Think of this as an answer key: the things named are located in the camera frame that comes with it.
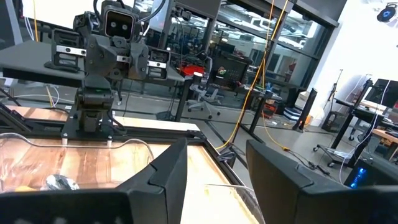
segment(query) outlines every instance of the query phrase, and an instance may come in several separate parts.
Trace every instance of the camera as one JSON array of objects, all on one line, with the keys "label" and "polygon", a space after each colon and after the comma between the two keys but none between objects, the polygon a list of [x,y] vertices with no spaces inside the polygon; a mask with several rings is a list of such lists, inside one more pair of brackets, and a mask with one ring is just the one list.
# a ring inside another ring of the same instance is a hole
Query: camera
[{"label": "camera", "polygon": [[377,15],[379,22],[390,22],[397,14],[397,3],[388,3],[386,7]]}]

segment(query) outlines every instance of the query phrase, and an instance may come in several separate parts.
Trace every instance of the wooden table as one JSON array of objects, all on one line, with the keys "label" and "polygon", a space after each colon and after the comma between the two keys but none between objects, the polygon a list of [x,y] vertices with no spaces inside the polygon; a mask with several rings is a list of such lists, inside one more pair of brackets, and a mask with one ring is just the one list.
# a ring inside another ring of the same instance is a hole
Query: wooden table
[{"label": "wooden table", "polygon": [[398,138],[386,134],[385,130],[380,129],[373,129],[372,133],[373,135],[369,142],[369,148],[372,150],[371,152],[374,152],[374,150],[379,145],[381,139],[387,139],[391,142],[391,145],[387,153],[384,154],[384,158],[390,161],[394,157],[395,153],[398,151]]},{"label": "wooden table", "polygon": [[[63,112],[11,107],[26,118],[65,120]],[[149,119],[116,119],[125,126],[199,130],[194,124]],[[60,140],[31,139],[42,145],[61,144]],[[69,142],[69,145],[104,146],[100,142]],[[115,187],[144,168],[152,158],[142,144],[119,149],[35,147],[18,139],[0,140],[0,167],[3,189],[27,185],[39,189],[50,174],[62,174],[81,188]],[[150,145],[154,157],[168,145]],[[188,177],[182,223],[258,223],[235,190],[208,184],[230,185],[215,162],[201,146],[188,146]]]}]

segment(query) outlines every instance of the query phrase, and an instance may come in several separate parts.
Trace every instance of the white wall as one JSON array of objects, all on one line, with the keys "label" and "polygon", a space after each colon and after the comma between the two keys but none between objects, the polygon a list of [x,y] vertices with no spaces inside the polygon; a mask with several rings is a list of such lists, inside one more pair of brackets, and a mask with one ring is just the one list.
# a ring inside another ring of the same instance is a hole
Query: white wall
[{"label": "white wall", "polygon": [[334,30],[308,87],[308,90],[313,87],[318,90],[313,111],[325,105],[340,69],[343,74],[338,82],[337,98],[344,99],[359,77],[368,73],[373,75],[374,81],[377,78],[398,79],[398,29],[378,22],[376,16],[371,5],[361,0],[347,1],[339,19],[340,26]]}]

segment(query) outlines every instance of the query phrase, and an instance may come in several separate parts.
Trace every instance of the desk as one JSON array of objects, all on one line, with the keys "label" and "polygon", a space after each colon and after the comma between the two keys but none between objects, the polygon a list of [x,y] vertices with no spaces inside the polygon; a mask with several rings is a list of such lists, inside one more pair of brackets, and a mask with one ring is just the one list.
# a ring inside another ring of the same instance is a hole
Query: desk
[{"label": "desk", "polygon": [[398,151],[398,138],[395,138],[394,136],[386,134],[385,130],[380,130],[380,129],[373,129],[372,133],[373,133],[373,135],[369,142],[370,151],[372,153],[374,153],[374,150],[376,150],[380,141],[382,139],[387,139],[388,141],[391,142],[391,145],[390,145],[387,153],[384,155],[384,158],[387,159],[388,161],[390,161],[394,157],[395,153]]},{"label": "desk", "polygon": [[[66,114],[35,108],[10,106],[26,118],[65,120]],[[115,117],[126,126],[145,128],[198,130],[194,124]],[[73,178],[81,188],[115,187],[139,172],[147,164],[147,148],[141,144],[128,144],[119,149],[37,148],[19,140],[1,140],[2,160],[6,169],[4,185],[30,185],[39,187],[46,176],[58,172]],[[34,139],[37,144],[60,144],[59,140]],[[71,142],[95,146],[95,142]],[[155,157],[168,145],[151,144]],[[11,171],[34,170],[35,174],[21,178],[8,175]],[[230,182],[203,147],[188,146],[188,177],[182,223],[258,223],[243,199],[234,190],[204,186],[229,185]]]}]

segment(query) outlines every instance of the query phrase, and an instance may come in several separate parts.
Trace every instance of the robot camera eye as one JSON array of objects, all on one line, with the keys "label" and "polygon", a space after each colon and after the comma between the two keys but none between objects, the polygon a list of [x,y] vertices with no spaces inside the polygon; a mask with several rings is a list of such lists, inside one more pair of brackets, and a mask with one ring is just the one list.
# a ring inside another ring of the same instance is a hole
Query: robot camera eye
[{"label": "robot camera eye", "polygon": [[106,13],[105,35],[108,37],[118,36],[130,40],[134,25],[134,18],[130,15],[108,11]]}]

